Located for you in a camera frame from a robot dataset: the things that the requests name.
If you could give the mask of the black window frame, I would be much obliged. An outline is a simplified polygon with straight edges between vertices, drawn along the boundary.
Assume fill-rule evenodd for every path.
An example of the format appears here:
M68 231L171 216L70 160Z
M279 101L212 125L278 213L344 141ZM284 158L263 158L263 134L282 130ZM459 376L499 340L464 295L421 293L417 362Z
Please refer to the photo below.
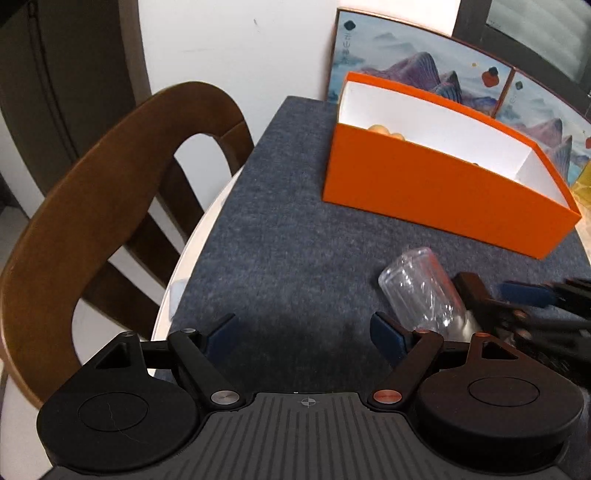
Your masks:
M462 1L452 37L513 65L590 117L588 1Z

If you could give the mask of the brown gourd ornament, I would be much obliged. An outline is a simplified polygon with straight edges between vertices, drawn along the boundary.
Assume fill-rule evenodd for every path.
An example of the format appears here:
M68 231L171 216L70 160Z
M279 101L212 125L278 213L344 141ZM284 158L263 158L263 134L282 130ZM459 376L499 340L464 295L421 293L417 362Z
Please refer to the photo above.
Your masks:
M391 132L386 126L381 125L381 124L374 124L374 125L370 126L368 128L368 130L370 132L378 133L378 134L385 135L385 136L395 138L398 140L402 140L402 141L406 140L406 138L403 135L401 135L401 133Z

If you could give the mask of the gold gift box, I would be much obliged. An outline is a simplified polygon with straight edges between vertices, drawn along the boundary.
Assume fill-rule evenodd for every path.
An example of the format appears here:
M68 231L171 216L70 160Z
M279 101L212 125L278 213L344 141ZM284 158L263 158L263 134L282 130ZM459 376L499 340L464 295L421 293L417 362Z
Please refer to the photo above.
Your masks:
M571 186L571 192L580 205L591 210L591 161Z

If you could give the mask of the mountain picture box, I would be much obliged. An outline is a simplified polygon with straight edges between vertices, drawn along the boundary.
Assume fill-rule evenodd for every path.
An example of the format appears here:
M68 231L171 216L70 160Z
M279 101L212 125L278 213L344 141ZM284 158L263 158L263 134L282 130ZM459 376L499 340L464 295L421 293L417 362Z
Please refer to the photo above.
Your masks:
M349 72L402 83L492 116L512 68L442 34L339 9L327 94L339 102Z
M496 119L537 142L569 186L590 161L590 121L519 71Z

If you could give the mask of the brown wooden chair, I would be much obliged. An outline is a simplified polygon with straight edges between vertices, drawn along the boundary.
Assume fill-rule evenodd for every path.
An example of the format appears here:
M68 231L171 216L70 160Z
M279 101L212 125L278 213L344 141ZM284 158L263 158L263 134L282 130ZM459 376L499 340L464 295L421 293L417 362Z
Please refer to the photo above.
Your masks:
M149 216L154 199L184 236L204 216L174 155L190 137L214 139L236 172L252 152L249 127L224 90L185 82L153 95L111 128L53 187L1 275L1 357L35 407L79 368L72 320L85 301L143 338L158 305L111 256L126 247L160 284L179 256Z

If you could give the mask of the right mountain picture box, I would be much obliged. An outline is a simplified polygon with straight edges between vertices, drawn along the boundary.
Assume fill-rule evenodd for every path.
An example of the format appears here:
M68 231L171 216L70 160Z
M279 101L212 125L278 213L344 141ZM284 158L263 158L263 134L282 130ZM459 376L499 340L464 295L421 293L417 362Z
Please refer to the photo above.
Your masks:
M519 71L496 119L537 142L569 186L590 161L590 121Z

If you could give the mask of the clear plastic cup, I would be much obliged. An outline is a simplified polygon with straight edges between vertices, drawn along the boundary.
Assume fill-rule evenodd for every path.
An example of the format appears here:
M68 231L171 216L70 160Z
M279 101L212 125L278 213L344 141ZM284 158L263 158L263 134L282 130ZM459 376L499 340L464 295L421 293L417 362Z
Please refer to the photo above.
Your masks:
M430 248L403 253L383 270L378 283L407 330L431 330L447 340L463 338L466 308Z

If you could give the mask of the orange cardboard box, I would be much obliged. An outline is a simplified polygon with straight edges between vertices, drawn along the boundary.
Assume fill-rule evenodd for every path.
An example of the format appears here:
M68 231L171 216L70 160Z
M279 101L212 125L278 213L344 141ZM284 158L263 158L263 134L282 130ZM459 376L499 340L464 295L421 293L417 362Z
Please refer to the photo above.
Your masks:
M374 124L406 140L370 132ZM581 219L532 139L434 93L355 72L342 86L322 199L536 259Z

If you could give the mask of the grey felt mat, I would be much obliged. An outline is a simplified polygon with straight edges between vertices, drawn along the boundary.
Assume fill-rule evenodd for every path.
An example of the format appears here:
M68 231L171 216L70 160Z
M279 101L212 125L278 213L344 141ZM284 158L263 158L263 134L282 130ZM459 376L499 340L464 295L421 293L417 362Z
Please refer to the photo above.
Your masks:
M245 395L368 394L390 373L370 341L370 318L390 306L380 273L427 246L449 274L542 283L587 277L576 233L544 260L472 239L325 203L335 105L288 97L226 199L172 318L206 331L238 318L238 341L218 370Z

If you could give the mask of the left mountain picture box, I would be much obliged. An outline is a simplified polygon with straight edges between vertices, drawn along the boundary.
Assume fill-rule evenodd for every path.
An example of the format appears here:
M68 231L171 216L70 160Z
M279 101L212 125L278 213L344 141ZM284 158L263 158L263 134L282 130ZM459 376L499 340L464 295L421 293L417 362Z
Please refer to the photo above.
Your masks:
M492 116L512 68L442 34L339 9L327 94L339 102L349 72L402 83Z

